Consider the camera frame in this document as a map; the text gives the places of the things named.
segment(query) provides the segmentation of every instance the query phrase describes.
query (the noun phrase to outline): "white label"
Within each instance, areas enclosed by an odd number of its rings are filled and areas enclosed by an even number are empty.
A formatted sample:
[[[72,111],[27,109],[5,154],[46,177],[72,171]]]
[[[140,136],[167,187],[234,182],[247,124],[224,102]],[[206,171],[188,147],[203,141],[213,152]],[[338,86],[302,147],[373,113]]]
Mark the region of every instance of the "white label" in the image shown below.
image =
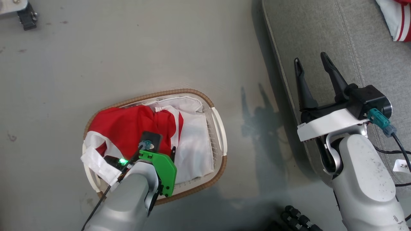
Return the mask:
[[[404,159],[397,159],[395,161],[393,171],[411,174],[410,169],[407,165],[407,162]]]

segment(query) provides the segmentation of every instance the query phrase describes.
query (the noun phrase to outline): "basket rim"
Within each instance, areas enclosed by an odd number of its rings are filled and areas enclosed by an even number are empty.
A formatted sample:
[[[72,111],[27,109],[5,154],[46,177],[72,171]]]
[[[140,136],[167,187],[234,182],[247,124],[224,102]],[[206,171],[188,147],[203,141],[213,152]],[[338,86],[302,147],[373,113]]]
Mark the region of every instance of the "basket rim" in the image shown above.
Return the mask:
[[[83,140],[85,139],[85,137],[86,137],[86,135],[87,135],[87,132],[88,132],[88,130],[89,130],[89,128],[90,128],[91,122],[94,120],[94,118],[96,117],[96,115],[97,115],[99,112],[101,112],[102,110],[106,110],[106,109],[109,109],[109,108],[112,108],[112,107],[122,107],[122,106],[125,106],[125,105],[128,105],[128,104],[132,104],[132,103],[136,103],[136,102],[139,102],[139,101],[143,101],[143,100],[147,100],[147,99],[152,99],[152,98],[156,98],[156,97],[167,96],[167,95],[176,95],[176,94],[185,94],[185,93],[197,95],[197,96],[201,97],[201,98],[209,105],[210,108],[213,108],[213,107],[214,107],[214,104],[212,103],[212,101],[210,100],[210,98],[208,98],[205,94],[203,94],[203,93],[200,92],[200,91],[197,91],[197,90],[194,90],[194,89],[188,89],[188,88],[185,88],[185,89],[177,89],[177,90],[161,91],[161,92],[157,92],[157,93],[152,93],[152,94],[147,94],[147,95],[138,96],[138,97],[135,97],[135,98],[132,98],[132,99],[127,99],[127,100],[125,100],[125,101],[122,101],[122,102],[119,102],[119,103],[110,105],[110,106],[105,107],[105,108],[103,108],[103,109],[100,109],[98,112],[96,112],[96,113],[89,119],[89,121],[87,122],[87,125],[85,126],[84,134],[83,134]],[[212,186],[213,184],[215,184],[215,183],[220,179],[220,177],[221,177],[222,174],[224,173],[224,170],[225,170],[225,168],[226,168],[226,165],[227,165],[227,156],[225,155],[225,156],[222,156],[221,165],[220,165],[220,168],[219,168],[217,174],[216,174],[213,178],[211,178],[209,181],[207,181],[207,182],[205,182],[204,184],[201,184],[201,185],[199,185],[199,186],[197,186],[197,187],[194,187],[194,188],[192,188],[192,189],[190,189],[190,190],[187,190],[187,191],[185,191],[185,192],[181,192],[181,193],[175,194],[175,195],[173,195],[173,196],[171,196],[171,197],[158,199],[158,200],[156,201],[155,205],[161,205],[161,204],[164,204],[164,203],[167,203],[167,202],[170,202],[170,201],[175,201],[175,200],[177,200],[177,199],[180,199],[180,198],[189,196],[189,195],[191,195],[191,194],[193,194],[193,193],[199,192],[199,191],[201,191],[201,190],[203,190],[203,189],[206,189],[206,188]],[[98,195],[99,198],[101,198],[102,195],[103,195],[103,192],[100,191],[100,192],[97,193],[97,195]]]

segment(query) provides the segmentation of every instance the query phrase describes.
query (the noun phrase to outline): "teal connector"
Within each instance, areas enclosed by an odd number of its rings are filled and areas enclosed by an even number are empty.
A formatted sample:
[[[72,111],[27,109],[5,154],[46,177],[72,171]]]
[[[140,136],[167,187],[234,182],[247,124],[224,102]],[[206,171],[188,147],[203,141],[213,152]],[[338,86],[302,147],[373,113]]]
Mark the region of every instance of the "teal connector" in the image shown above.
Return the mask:
[[[385,117],[380,111],[376,108],[373,108],[368,111],[367,118],[371,123],[380,127],[386,137],[391,137],[393,133],[397,132],[397,129],[391,125],[391,122],[387,117]]]
[[[368,111],[367,118],[370,120],[371,123],[377,125],[381,129],[384,129],[385,127],[391,124],[387,117],[385,117],[376,108],[373,108],[370,111]]]

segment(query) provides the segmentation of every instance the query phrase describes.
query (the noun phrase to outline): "laundry basket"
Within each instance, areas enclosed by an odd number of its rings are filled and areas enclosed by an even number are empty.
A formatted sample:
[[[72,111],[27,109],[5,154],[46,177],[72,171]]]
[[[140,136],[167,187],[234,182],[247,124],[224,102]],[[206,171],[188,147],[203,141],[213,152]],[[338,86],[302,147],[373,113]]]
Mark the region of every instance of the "laundry basket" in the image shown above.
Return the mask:
[[[203,103],[203,113],[205,114],[207,120],[208,135],[210,136],[214,160],[214,172],[203,177],[197,177],[193,180],[176,184],[174,187],[173,195],[171,197],[159,196],[156,205],[174,201],[182,197],[191,195],[200,190],[203,190],[207,187],[210,187],[211,185],[216,183],[217,180],[223,174],[227,163],[227,137],[218,111],[215,109],[214,104],[205,94],[193,89],[170,90],[153,93],[149,95],[143,95],[102,109],[105,110],[112,107],[127,108],[146,104],[152,101],[181,96],[190,96],[199,99]],[[89,126],[93,121],[94,117],[97,115],[97,113],[95,113],[88,121],[84,130],[83,139],[85,139],[87,132],[89,130]],[[87,179],[91,184],[91,187],[93,187],[93,189],[97,192],[99,197],[101,197],[103,195],[103,192],[107,189],[108,184],[104,180],[100,179],[98,175],[95,174],[86,165],[84,165],[84,170],[87,175]]]

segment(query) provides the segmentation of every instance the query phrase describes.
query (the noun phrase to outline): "gray fabric cushion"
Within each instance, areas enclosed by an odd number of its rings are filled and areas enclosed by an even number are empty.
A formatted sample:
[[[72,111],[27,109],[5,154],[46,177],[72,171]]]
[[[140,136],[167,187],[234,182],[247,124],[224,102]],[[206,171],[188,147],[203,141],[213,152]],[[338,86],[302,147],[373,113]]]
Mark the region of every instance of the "gray fabric cushion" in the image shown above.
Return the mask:
[[[334,92],[320,59],[325,51],[349,84],[372,84],[389,98],[393,105],[390,120],[405,148],[411,150],[411,50],[408,44],[392,41],[374,0],[263,0],[263,9],[298,122],[293,60],[300,58],[307,84],[319,104],[332,103]],[[368,135],[381,149],[399,149],[374,126],[368,127]],[[306,150],[314,170],[329,183],[316,144],[306,143]],[[403,159],[401,154],[382,154],[381,158],[389,171],[396,159]],[[411,182],[409,174],[391,174],[395,183]],[[410,194],[411,188],[397,188],[397,192]]]

